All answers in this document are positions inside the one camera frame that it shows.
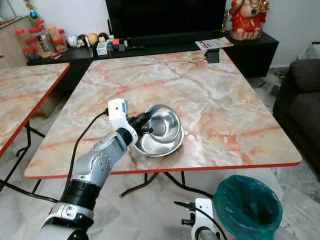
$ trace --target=garbage bag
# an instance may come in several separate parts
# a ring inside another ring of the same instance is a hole
[[[223,226],[239,240],[273,240],[282,220],[277,195],[247,176],[232,175],[222,181],[213,203]]]
[[[310,44],[298,55],[297,59],[320,59],[320,42]]]

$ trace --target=power cord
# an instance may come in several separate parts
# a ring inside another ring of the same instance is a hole
[[[71,176],[72,176],[72,171],[74,169],[74,163],[75,163],[75,157],[76,157],[76,152],[77,152],[77,147],[78,147],[78,144],[80,142],[80,140],[82,139],[82,137],[86,134],[86,132],[89,130],[89,128],[92,126],[92,124],[94,124],[94,122],[100,118],[101,116],[103,115],[107,115],[109,116],[109,110],[108,108],[106,108],[103,112],[101,112],[100,114],[98,114],[97,116],[95,116],[95,118],[90,122],[90,124],[86,127],[86,129],[81,133],[81,135],[79,136],[79,138],[76,140],[75,144],[74,144],[74,147],[73,147],[73,152],[72,152],[72,157],[71,157],[71,162],[70,162],[70,167],[69,167],[69,173],[68,173],[68,176],[67,176],[67,179],[66,179],[66,183],[65,183],[65,187],[64,187],[64,190],[66,190],[69,182],[70,182],[70,179],[71,179]]]
[[[99,118],[101,117],[102,115],[109,115],[109,110],[108,108],[106,108],[102,113],[98,114],[92,121],[91,123],[88,125],[88,127],[83,131],[83,133],[80,135],[80,137],[77,139],[75,145],[74,145],[74,148],[73,148],[73,153],[72,153],[72,158],[71,158],[71,163],[70,163],[70,168],[69,168],[69,173],[68,173],[68,177],[67,177],[67,181],[66,181],[66,184],[65,184],[65,189],[70,181],[70,178],[71,178],[71,175],[72,175],[72,171],[73,171],[73,167],[74,167],[74,162],[75,162],[75,156],[76,156],[76,151],[77,151],[77,147],[78,147],[78,144],[79,144],[79,141],[81,140],[81,138],[86,134],[86,132],[89,130],[89,128],[92,126],[92,124]],[[7,188],[9,189],[12,189],[18,193],[21,193],[21,194],[24,194],[26,196],[29,196],[29,197],[32,197],[32,198],[35,198],[35,199],[41,199],[41,200],[45,200],[45,201],[49,201],[49,202],[52,202],[52,203],[58,203],[59,200],[57,199],[54,199],[54,198],[51,198],[51,197],[47,197],[47,196],[43,196],[43,195],[38,195],[38,194],[35,194],[35,193],[32,193],[32,192],[29,192],[29,191],[26,191],[26,190],[23,190],[22,188],[19,188],[15,185],[12,185],[6,181],[3,181],[0,179],[0,185],[3,185],[3,186],[6,186]]]
[[[214,225],[216,225],[216,227],[221,232],[223,238],[225,240],[228,240],[225,232],[222,230],[220,225],[211,216],[209,216],[206,212],[204,212],[201,209],[197,208],[194,203],[185,203],[185,202],[181,202],[181,201],[174,201],[174,203],[179,205],[179,206],[185,207],[185,208],[189,209],[190,211],[198,211],[198,212],[202,213],[203,215],[205,215],[208,219],[210,219],[214,223]]]

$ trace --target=wooden cabinet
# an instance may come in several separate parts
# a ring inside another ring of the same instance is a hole
[[[27,65],[27,58],[16,38],[17,29],[28,31],[33,26],[29,17],[21,18],[0,29],[0,68],[22,67]]]

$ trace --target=white wall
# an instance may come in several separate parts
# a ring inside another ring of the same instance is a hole
[[[23,0],[9,0],[18,16],[29,11]],[[31,0],[34,10],[45,20],[47,26],[57,25],[67,35],[101,33],[108,31],[109,18],[105,0]],[[6,0],[0,0],[0,16],[12,17]]]
[[[228,9],[231,1],[227,0]],[[18,15],[28,14],[23,0],[10,2]],[[271,11],[263,30],[280,42],[272,67],[288,66],[308,44],[320,41],[320,0],[269,2]],[[0,16],[12,15],[5,0],[0,3]],[[108,32],[105,0],[31,0],[31,3],[47,25],[64,28],[68,35]]]

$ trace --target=statue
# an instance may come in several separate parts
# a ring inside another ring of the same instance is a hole
[[[261,22],[266,22],[269,9],[266,0],[232,0],[229,11],[232,16],[231,37],[240,41],[260,38]]]

